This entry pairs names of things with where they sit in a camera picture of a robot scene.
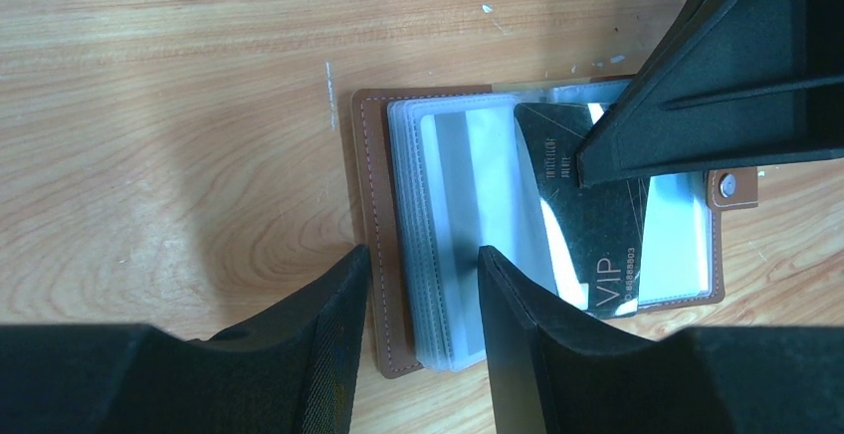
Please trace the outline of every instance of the metal button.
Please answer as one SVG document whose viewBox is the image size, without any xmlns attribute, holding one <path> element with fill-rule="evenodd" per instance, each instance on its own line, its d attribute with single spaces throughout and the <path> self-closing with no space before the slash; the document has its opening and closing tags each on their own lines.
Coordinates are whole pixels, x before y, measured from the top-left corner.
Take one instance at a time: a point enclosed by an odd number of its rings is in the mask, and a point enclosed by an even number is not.
<svg viewBox="0 0 844 434">
<path fill-rule="evenodd" d="M 721 177 L 721 195 L 730 198 L 736 194 L 736 176 L 731 173 Z"/>
</svg>

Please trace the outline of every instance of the wooden surface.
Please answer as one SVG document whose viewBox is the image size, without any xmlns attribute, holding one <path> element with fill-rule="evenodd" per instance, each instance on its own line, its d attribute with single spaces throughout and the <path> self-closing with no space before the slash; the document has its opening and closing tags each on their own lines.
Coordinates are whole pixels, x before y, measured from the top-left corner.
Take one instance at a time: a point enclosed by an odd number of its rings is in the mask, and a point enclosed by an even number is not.
<svg viewBox="0 0 844 434">
<path fill-rule="evenodd" d="M 238 322 L 354 243 L 354 90 L 633 73 L 683 1 L 0 0 L 0 322 Z M 844 324 L 844 163 L 763 170 L 726 300 L 619 326 Z M 494 430 L 484 365 L 372 343 L 352 432 Z"/>
</svg>

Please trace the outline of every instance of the black vip card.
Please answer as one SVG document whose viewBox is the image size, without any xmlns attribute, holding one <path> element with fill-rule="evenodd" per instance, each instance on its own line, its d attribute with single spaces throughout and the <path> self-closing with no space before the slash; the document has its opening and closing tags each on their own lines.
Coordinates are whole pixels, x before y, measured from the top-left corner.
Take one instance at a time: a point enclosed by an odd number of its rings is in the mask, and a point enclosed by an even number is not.
<svg viewBox="0 0 844 434">
<path fill-rule="evenodd" d="M 580 188 L 574 154 L 593 125 L 587 105 L 520 104 L 515 115 L 539 196 L 556 217 L 577 281 L 588 284 L 586 311 L 602 319 L 635 314 L 650 179 Z"/>
</svg>

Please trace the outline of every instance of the brown leather edge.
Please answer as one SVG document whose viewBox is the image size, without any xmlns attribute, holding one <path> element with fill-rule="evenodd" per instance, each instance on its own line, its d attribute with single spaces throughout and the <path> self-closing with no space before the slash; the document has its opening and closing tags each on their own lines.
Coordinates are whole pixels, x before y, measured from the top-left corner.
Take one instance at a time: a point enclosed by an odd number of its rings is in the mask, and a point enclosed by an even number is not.
<svg viewBox="0 0 844 434">
<path fill-rule="evenodd" d="M 351 98 L 365 243 L 372 257 L 372 313 L 378 370 L 394 379 L 420 369 L 402 267 L 387 106 L 393 101 L 485 94 L 491 86 L 362 89 Z"/>
<path fill-rule="evenodd" d="M 722 256 L 721 244 L 721 212 L 712 211 L 712 236 L 713 236 L 713 289 L 707 295 L 689 298 L 686 300 L 675 300 L 671 302 L 655 303 L 653 305 L 639 306 L 638 313 L 660 312 L 662 310 L 673 310 L 676 308 L 697 307 L 700 305 L 713 305 L 724 300 L 726 294 L 724 289 L 724 259 Z"/>
<path fill-rule="evenodd" d="M 721 194 L 721 179 L 731 173 L 736 177 L 736 193 L 730 198 Z M 754 208 L 759 205 L 758 167 L 724 168 L 707 174 L 707 205 L 713 212 Z"/>
</svg>

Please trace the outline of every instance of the wood grain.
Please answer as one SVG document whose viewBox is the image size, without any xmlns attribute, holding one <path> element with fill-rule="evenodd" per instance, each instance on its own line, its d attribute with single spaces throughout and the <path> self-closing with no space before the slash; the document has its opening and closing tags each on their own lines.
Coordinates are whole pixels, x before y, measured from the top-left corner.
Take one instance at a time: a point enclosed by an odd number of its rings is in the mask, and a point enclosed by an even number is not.
<svg viewBox="0 0 844 434">
<path fill-rule="evenodd" d="M 353 245 L 354 90 L 633 73 L 683 1 L 0 0 L 0 322 L 238 322 Z M 727 299 L 620 326 L 844 324 L 844 164 L 760 182 Z M 353 432 L 494 431 L 484 365 L 387 381 L 372 343 Z"/>
</svg>

